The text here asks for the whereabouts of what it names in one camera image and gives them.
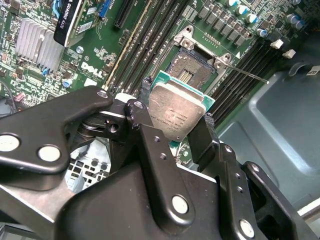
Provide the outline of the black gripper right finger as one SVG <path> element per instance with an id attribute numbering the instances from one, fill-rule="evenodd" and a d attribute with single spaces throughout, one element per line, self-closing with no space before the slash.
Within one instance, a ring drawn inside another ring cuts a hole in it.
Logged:
<path id="1" fill-rule="evenodd" d="M 212 167 L 218 184 L 219 231 L 226 240 L 316 240 L 296 209 L 256 163 L 237 161 L 206 113 L 188 134 L 198 171 Z"/>

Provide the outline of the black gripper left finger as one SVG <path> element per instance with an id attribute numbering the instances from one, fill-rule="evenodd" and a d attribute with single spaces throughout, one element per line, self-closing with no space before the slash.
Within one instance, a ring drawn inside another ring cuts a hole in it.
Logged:
<path id="1" fill-rule="evenodd" d="M 188 228 L 195 208 L 162 130 L 154 127 L 146 105 L 137 99 L 117 105 L 113 97 L 90 85 L 3 117 L 0 120 L 0 182 L 34 191 L 56 188 L 71 161 L 78 129 L 93 116 L 117 124 L 100 137 L 136 150 L 156 223 Z"/>

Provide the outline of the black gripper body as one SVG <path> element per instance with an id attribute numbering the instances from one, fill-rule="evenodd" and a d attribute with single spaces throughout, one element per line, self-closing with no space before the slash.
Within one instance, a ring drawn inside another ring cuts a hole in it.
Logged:
<path id="1" fill-rule="evenodd" d="M 137 163 L 72 197 L 55 223 L 55 240 L 220 240 L 218 185 L 183 166 L 179 171 L 195 207 L 195 220 L 182 234 L 164 232 L 153 219 Z"/>

